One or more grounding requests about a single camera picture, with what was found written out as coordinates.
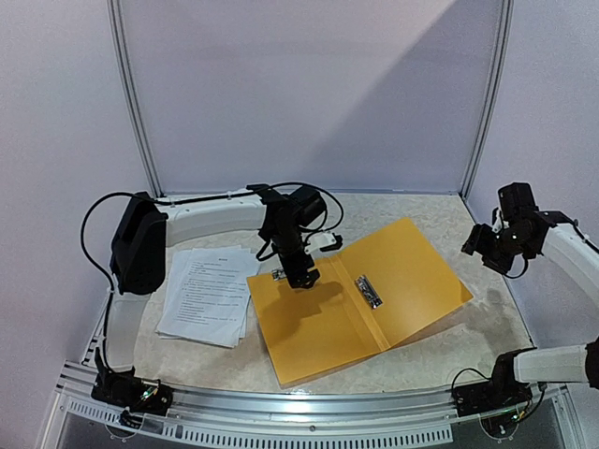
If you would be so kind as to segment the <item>chrome folder spring clip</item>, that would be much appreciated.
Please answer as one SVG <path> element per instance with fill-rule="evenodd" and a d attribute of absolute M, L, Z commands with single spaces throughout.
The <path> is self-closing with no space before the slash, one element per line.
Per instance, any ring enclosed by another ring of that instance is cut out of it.
<path fill-rule="evenodd" d="M 355 280 L 355 284 L 364 300 L 373 310 L 383 305 L 383 300 L 376 293 L 373 285 L 370 283 L 366 275 L 359 276 Z"/>

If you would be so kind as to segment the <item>orange file folder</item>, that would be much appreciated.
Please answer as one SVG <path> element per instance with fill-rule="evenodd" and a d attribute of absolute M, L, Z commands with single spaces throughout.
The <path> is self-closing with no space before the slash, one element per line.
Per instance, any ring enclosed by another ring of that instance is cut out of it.
<path fill-rule="evenodd" d="M 320 278 L 310 289 L 293 289 L 270 274 L 247 280 L 282 387 L 392 349 L 473 296 L 409 218 L 315 264 Z M 361 275 L 383 300 L 375 310 L 356 287 Z"/>

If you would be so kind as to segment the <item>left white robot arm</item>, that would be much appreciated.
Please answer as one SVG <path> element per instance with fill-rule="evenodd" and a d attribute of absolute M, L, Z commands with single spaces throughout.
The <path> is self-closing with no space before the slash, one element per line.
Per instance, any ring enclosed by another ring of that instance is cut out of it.
<path fill-rule="evenodd" d="M 321 232 L 313 227 L 326 216 L 323 190 L 293 183 L 283 193 L 283 183 L 250 184 L 214 196 L 157 199 L 145 192 L 128 193 L 124 215 L 110 244 L 111 257 L 103 273 L 110 283 L 102 329 L 103 340 L 95 363 L 104 392 L 120 406 L 139 398 L 139 386 L 125 373 L 133 370 L 133 351 L 141 316 L 149 296 L 164 282 L 166 252 L 191 239 L 227 232 L 257 231 L 272 254 L 279 258 L 289 285 L 309 289 L 319 277 L 309 253 L 309 239 Z"/>

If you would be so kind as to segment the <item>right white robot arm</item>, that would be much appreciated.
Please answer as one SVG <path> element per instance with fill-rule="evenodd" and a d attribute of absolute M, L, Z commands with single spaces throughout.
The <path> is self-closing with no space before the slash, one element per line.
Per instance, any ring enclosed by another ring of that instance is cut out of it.
<path fill-rule="evenodd" d="M 593 301 L 598 300 L 598 246 L 577 221 L 558 210 L 540 210 L 526 182 L 498 191 L 491 224 L 475 224 L 461 251 L 478 253 L 484 267 L 505 277 L 517 257 L 523 268 L 538 256 L 564 272 Z M 484 400 L 503 408 L 531 383 L 571 383 L 598 387 L 598 342 L 550 349 L 516 350 L 497 357 Z"/>

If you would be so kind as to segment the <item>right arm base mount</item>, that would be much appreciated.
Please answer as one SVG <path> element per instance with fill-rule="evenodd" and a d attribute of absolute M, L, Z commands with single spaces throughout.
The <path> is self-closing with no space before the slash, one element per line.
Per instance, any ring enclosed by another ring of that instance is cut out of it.
<path fill-rule="evenodd" d="M 481 382 L 457 385 L 459 377 L 473 372 L 482 378 Z M 536 383 L 540 392 L 539 400 L 533 404 L 533 391 L 530 384 L 500 384 L 474 368 L 461 369 L 453 378 L 450 394 L 459 417 L 487 413 L 491 411 L 510 412 L 510 420 L 519 423 L 527 419 L 540 406 L 545 398 L 548 384 Z"/>

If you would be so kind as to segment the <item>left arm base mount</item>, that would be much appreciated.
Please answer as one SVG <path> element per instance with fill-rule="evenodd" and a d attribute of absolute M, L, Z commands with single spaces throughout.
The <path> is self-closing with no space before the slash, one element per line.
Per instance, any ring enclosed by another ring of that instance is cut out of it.
<path fill-rule="evenodd" d="M 165 416 L 173 401 L 173 389 L 159 380 L 135 377 L 132 371 L 105 373 L 96 376 L 91 398 L 131 413 Z"/>

